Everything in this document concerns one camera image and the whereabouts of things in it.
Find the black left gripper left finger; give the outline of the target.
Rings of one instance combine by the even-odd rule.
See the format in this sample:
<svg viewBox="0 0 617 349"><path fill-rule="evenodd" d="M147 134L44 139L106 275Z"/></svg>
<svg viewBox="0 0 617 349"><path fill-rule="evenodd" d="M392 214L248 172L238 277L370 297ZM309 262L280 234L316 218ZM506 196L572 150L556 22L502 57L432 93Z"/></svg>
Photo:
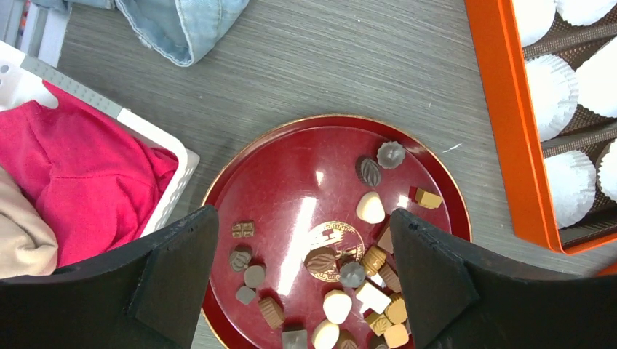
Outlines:
<svg viewBox="0 0 617 349"><path fill-rule="evenodd" d="M218 242L204 206L49 276L1 280L3 348L189 348Z"/></svg>

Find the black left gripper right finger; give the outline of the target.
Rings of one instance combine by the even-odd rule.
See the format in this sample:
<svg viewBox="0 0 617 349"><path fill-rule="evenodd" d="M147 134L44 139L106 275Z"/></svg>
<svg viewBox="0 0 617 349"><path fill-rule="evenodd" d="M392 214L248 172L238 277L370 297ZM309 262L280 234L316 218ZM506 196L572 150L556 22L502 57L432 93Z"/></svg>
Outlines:
<svg viewBox="0 0 617 349"><path fill-rule="evenodd" d="M416 348L614 348L616 277L528 265L391 214Z"/></svg>

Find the caramel block chocolate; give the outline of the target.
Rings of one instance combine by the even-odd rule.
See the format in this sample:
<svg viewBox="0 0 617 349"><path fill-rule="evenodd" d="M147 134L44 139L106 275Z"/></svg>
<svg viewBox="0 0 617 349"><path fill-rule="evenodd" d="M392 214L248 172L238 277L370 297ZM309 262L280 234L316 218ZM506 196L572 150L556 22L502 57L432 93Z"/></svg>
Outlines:
<svg viewBox="0 0 617 349"><path fill-rule="evenodd" d="M425 209L438 209L443 203L443 198L440 195L423 188L410 187L409 194L414 203Z"/></svg>

